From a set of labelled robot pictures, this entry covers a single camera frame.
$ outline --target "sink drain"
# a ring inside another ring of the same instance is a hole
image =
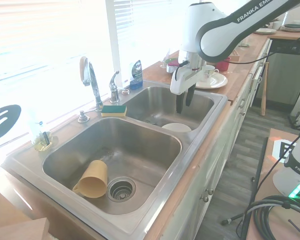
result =
[[[134,181],[127,177],[120,177],[109,183],[107,195],[112,201],[121,203],[129,200],[136,192]]]

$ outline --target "bottle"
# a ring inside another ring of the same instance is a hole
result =
[[[42,121],[37,121],[35,111],[28,113],[28,126],[34,149],[40,152],[47,150],[52,145],[52,134]]]
[[[42,121],[35,122],[31,133],[31,143],[37,151],[45,151],[52,145],[52,135]]]
[[[143,72],[141,61],[130,64],[130,89],[138,89],[143,85]]]

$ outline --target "yellow green sponge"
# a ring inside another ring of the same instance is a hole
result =
[[[102,117],[124,117],[127,113],[127,106],[103,106],[101,111]]]

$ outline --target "stainless steel sink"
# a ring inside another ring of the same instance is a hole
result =
[[[125,103],[127,116],[159,127],[180,123],[192,130],[199,127],[214,101],[207,95],[196,94],[191,105],[183,103],[181,114],[176,112],[176,95],[169,88],[152,86]]]
[[[175,113],[176,96],[169,86],[144,81],[121,95],[126,117],[90,120],[78,116],[52,130],[57,141],[44,152],[28,144],[3,163],[109,240],[141,240],[165,205],[201,143],[224,108],[227,97],[195,91],[190,107]],[[161,126],[183,123],[192,131],[173,132]],[[108,166],[107,193],[85,198],[71,191],[93,160]]]
[[[173,136],[119,118],[104,118],[50,154],[43,171],[72,190],[91,161],[104,161],[108,192],[85,199],[108,214],[121,215],[146,201],[180,151],[181,143]]]

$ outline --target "franka emika robot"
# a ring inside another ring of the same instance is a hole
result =
[[[212,2],[190,5],[186,11],[179,51],[179,68],[173,73],[170,91],[176,94],[176,111],[191,104],[195,84],[203,79],[207,62],[226,59],[245,37],[290,9],[300,7],[300,0],[251,0],[229,16]],[[286,197],[300,196],[300,139],[273,176],[275,187]]]

